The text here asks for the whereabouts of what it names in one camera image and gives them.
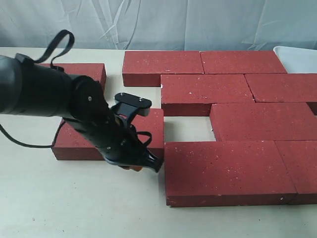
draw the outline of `robotic arm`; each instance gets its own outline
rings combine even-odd
[[[38,64],[50,57],[66,35],[69,35],[69,42],[56,56],[59,57],[74,43],[72,33],[66,30],[57,34],[38,60],[21,54],[16,54],[15,58],[0,56],[0,114],[62,117],[57,132],[64,123],[70,124],[110,164],[137,171],[145,167],[158,172],[163,159],[147,149],[152,135],[146,131],[137,132],[131,123],[136,115],[148,115],[151,101],[118,93],[116,105],[110,108],[101,85],[92,78],[66,74],[63,68],[53,65],[56,57],[50,67]],[[13,139],[1,125],[0,130],[11,141],[34,148],[53,147],[57,138],[56,134],[51,146],[31,146]],[[138,134],[149,136],[149,140],[142,143]]]

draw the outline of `white backdrop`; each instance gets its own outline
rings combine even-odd
[[[46,47],[61,29],[76,48],[317,48],[316,0],[0,0],[0,47]]]

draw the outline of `white tray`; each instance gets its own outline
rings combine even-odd
[[[273,51],[288,73],[317,73],[317,50],[276,46]]]

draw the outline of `white table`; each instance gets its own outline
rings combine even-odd
[[[44,49],[0,48],[38,58]],[[159,88],[124,88],[124,51],[73,49],[56,62],[104,62],[105,98],[125,91],[160,108]],[[59,118],[0,115],[15,138],[50,144]],[[214,140],[208,118],[165,118],[166,141]],[[1,238],[312,238],[317,206],[170,208],[163,169],[125,171],[101,161],[57,161],[50,149],[17,146],[0,134]]]

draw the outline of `black cable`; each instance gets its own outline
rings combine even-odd
[[[20,145],[20,146],[24,146],[24,147],[28,147],[28,148],[38,148],[38,149],[43,149],[43,148],[53,148],[56,144],[56,141],[57,141],[57,137],[58,137],[58,134],[59,134],[59,131],[61,130],[61,128],[63,127],[63,125],[65,124],[65,121],[63,121],[56,133],[55,133],[55,136],[54,136],[54,140],[53,140],[53,143],[51,145],[29,145],[29,144],[25,144],[23,142],[20,142],[16,139],[14,139],[12,136],[9,135],[8,132],[5,131],[5,129],[3,128],[3,126],[0,124],[0,131],[6,136],[6,138],[8,138],[10,141],[12,141],[13,143],[17,144],[17,145]]]

